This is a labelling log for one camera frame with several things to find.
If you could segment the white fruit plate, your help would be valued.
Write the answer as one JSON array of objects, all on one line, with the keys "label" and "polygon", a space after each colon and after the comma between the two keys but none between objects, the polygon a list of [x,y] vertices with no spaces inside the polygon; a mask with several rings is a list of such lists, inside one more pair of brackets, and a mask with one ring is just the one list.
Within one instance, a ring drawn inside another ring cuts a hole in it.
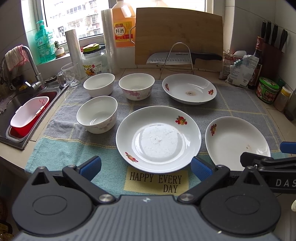
[{"label": "white fruit plate", "polygon": [[169,106],[138,109],[120,123],[116,132],[116,146],[126,162],[153,174],[171,173],[189,165],[201,144],[196,122]]},{"label": "white fruit plate", "polygon": [[215,165],[242,171],[240,156],[244,152],[270,157],[263,134],[241,118],[224,116],[210,122],[205,132],[207,152]]}]

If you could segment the white stained plate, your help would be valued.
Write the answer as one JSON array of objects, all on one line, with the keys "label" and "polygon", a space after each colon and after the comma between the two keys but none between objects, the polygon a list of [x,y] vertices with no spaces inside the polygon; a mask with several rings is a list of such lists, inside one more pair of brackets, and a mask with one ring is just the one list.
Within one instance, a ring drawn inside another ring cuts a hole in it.
[{"label": "white stained plate", "polygon": [[163,90],[182,104],[201,105],[217,96],[216,87],[207,79],[192,74],[173,74],[162,82]]}]

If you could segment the pink floral bowl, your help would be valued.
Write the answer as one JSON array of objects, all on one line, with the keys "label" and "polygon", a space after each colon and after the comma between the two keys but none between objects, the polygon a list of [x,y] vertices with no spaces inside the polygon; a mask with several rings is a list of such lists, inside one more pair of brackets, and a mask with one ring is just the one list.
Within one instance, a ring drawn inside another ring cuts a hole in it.
[{"label": "pink floral bowl", "polygon": [[155,78],[146,73],[133,73],[122,77],[118,85],[123,95],[133,101],[140,101],[151,95]]}]

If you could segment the green lid sauce jar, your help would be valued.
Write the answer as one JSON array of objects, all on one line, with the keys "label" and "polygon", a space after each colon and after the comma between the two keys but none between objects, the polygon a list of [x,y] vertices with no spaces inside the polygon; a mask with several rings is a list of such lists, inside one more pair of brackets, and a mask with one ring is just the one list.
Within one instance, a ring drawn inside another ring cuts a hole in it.
[{"label": "green lid sauce jar", "polygon": [[267,104],[272,104],[280,90],[277,83],[265,77],[260,77],[256,89],[257,97]]}]

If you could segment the glass jar yellow green lid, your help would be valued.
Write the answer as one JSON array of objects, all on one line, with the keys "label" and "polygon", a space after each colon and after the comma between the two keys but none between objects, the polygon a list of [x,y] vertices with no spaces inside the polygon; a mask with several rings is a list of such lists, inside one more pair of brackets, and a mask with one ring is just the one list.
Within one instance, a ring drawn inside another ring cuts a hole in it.
[{"label": "glass jar yellow green lid", "polygon": [[85,46],[83,48],[82,54],[82,66],[88,77],[92,77],[101,73],[107,73],[107,56],[102,51],[99,44],[94,43]]}]

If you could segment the white floral bowl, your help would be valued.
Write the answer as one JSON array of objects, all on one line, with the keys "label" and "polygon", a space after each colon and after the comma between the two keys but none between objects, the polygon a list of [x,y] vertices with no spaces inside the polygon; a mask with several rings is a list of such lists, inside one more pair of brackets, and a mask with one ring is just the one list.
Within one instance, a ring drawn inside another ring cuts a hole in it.
[{"label": "white floral bowl", "polygon": [[117,120],[118,102],[111,96],[98,96],[85,102],[76,114],[76,120],[93,134],[102,134],[110,129]]}]

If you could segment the white plastic bag roll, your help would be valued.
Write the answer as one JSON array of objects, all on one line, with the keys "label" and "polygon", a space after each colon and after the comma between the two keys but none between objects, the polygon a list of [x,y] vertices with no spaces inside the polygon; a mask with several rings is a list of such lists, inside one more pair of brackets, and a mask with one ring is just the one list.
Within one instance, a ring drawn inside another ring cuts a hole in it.
[{"label": "white plastic bag roll", "polygon": [[71,60],[73,63],[78,64],[78,72],[80,75],[80,79],[82,82],[84,82],[87,79],[87,75],[85,73],[82,63],[82,54],[80,50],[79,41],[76,35],[76,30],[68,30],[65,32],[65,35]]}]

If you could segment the green soap pump bottle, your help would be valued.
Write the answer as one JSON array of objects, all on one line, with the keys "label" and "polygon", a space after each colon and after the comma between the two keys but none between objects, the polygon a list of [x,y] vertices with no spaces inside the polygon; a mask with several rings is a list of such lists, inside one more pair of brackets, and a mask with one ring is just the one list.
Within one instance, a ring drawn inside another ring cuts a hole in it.
[{"label": "green soap pump bottle", "polygon": [[36,22],[39,30],[35,34],[35,42],[38,49],[40,63],[46,63],[55,59],[55,46],[53,33],[45,28],[44,21]]}]

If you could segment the red white clipped bag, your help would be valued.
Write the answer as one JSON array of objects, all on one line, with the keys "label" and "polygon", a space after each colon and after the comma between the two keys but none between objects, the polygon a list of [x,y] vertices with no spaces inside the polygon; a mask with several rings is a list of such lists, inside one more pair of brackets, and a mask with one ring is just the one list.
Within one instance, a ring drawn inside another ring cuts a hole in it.
[{"label": "red white clipped bag", "polygon": [[230,50],[223,52],[223,66],[222,71],[219,74],[220,80],[226,80],[230,74],[230,66],[234,64],[235,61],[240,60],[246,55],[247,52],[244,50],[239,50],[231,53]]}]

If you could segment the dark red knife block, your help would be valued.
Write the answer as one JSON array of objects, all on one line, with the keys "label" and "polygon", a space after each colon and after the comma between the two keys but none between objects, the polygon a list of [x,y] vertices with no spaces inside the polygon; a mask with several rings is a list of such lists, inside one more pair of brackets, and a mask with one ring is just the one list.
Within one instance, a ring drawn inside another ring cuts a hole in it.
[{"label": "dark red knife block", "polygon": [[278,79],[278,71],[283,56],[282,49],[287,41],[287,31],[282,30],[280,43],[275,46],[278,37],[278,25],[272,24],[270,21],[262,23],[261,36],[263,37],[263,52],[262,52],[262,69],[260,75],[272,81]]}]

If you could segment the bamboo cutting board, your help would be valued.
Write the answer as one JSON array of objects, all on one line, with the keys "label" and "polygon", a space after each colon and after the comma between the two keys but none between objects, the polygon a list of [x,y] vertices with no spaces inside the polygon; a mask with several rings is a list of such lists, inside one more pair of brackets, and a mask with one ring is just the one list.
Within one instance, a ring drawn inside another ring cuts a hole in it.
[{"label": "bamboo cutting board", "polygon": [[136,65],[159,52],[223,55],[222,16],[176,8],[138,8],[135,24]]}]

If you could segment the chrome sink faucet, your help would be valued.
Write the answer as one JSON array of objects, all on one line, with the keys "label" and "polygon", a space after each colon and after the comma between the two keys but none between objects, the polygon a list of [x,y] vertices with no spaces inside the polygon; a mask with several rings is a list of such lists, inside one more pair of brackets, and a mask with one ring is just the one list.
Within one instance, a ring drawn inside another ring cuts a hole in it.
[{"label": "chrome sink faucet", "polygon": [[[32,56],[32,53],[31,53],[29,47],[23,45],[23,49],[25,50],[27,57],[29,59],[29,61],[27,61],[27,62],[30,63],[31,68],[35,74],[35,78],[36,78],[35,85],[36,85],[37,89],[45,89],[46,88],[45,81],[43,80],[42,74],[36,66],[36,63],[34,61],[34,58]],[[1,61],[1,80],[3,80],[3,81],[6,80],[6,78],[4,76],[4,65],[6,65],[6,61],[5,61],[5,58],[3,57],[2,61]]]}]

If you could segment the clear glass mug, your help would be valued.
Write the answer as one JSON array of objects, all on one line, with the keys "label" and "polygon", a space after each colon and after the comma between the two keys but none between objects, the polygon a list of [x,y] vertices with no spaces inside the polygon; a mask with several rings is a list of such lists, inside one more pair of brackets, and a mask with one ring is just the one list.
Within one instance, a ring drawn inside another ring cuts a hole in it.
[{"label": "clear glass mug", "polygon": [[61,87],[75,88],[81,84],[78,63],[70,62],[63,67],[57,75],[57,81]]}]

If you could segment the black handled kitchen knife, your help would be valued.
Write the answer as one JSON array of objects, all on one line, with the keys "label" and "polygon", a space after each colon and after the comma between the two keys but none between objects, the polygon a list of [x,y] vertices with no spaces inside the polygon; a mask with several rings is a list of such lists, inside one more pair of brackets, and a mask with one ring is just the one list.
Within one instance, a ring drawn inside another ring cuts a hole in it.
[{"label": "black handled kitchen knife", "polygon": [[213,53],[193,53],[193,52],[162,52],[154,53],[147,59],[147,64],[168,65],[195,64],[195,60],[222,60],[222,56]]}]

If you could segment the yellow lid spice jar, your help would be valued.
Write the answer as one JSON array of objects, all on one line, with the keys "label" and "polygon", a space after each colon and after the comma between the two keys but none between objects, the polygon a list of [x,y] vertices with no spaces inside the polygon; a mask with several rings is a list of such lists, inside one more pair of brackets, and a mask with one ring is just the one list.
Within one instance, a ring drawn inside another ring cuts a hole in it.
[{"label": "yellow lid spice jar", "polygon": [[276,97],[276,99],[273,103],[274,107],[278,111],[282,112],[284,110],[288,100],[290,99],[290,95],[291,95],[291,91],[283,86],[280,93],[278,94],[278,96]]}]

